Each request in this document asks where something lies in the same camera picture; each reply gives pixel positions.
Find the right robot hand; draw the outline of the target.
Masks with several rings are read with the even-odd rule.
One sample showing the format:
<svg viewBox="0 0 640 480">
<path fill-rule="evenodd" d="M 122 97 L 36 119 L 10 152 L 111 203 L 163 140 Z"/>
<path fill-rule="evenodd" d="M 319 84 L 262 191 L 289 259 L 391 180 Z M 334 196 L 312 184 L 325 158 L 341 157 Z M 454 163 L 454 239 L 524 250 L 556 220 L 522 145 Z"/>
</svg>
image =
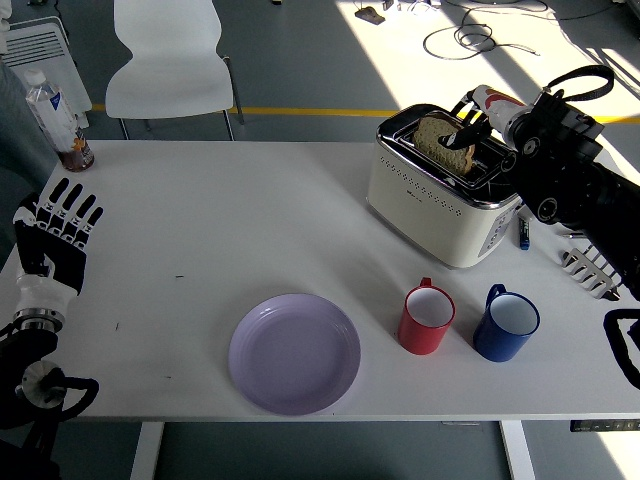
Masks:
<svg viewBox="0 0 640 480">
<path fill-rule="evenodd" d="M 516 148 L 516 126 L 530 113 L 528 105 L 487 85 L 480 85 L 469 91 L 463 98 L 463 103 L 473 103 L 481 116 L 453 134 L 440 136 L 438 143 L 441 146 L 449 150 L 465 149 L 480 143 L 496 131 L 509 148 Z"/>
</svg>

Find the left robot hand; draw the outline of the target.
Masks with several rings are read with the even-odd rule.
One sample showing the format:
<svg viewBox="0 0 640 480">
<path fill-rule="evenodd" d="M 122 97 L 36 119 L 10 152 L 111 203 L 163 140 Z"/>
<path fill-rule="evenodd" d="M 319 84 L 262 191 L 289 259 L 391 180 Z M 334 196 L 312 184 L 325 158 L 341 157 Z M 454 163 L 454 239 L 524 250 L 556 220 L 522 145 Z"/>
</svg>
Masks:
<svg viewBox="0 0 640 480">
<path fill-rule="evenodd" d="M 62 178 L 45 198 L 31 194 L 13 218 L 17 239 L 17 310 L 65 315 L 84 284 L 90 235 L 103 215 L 94 194 Z"/>
</svg>

